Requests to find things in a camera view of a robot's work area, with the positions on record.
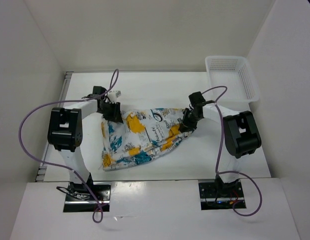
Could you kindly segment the patterned white yellow teal shorts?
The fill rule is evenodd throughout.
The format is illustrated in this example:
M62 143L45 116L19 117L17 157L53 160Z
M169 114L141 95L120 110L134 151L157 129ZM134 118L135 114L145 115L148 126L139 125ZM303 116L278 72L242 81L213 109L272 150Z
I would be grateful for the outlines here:
M132 109L122 122L101 120L101 167L115 171L148 164L177 148L192 131L181 132L183 108Z

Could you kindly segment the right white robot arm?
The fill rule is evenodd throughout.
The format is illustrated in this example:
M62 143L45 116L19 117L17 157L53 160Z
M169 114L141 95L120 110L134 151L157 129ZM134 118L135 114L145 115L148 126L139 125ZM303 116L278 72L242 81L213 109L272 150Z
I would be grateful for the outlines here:
M179 131L193 132L202 119L221 124L221 140L215 166L214 191L225 197L236 189L240 172L249 155L261 147L262 140L253 114L223 107L205 100L201 92L188 96L190 107L183 112Z

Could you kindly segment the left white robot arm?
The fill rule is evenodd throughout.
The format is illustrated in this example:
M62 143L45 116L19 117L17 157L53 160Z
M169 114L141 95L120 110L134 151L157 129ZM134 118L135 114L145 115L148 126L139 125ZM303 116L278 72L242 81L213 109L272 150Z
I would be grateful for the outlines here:
M50 113L47 140L62 156L69 172L69 186L57 189L79 200L89 200L95 194L91 173L82 156L83 119L100 113L107 120L121 123L119 90L94 86L91 94L67 107L54 107Z

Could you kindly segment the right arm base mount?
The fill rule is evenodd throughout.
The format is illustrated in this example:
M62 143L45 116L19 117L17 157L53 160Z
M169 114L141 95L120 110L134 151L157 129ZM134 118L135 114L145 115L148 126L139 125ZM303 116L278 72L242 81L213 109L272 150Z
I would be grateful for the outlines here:
M202 211L246 209L244 192L239 180L224 189L218 189L213 179L198 182L200 207Z

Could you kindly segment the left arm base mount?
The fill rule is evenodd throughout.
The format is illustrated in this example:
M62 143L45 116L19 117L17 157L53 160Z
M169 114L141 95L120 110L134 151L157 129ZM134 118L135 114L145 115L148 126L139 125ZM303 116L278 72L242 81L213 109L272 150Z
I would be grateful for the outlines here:
M71 190L71 185L68 187L57 186L57 190L65 194L64 213L88 213L98 210L98 204L94 197L87 191ZM94 182L92 191L102 205L104 212L110 211L111 200L111 182Z

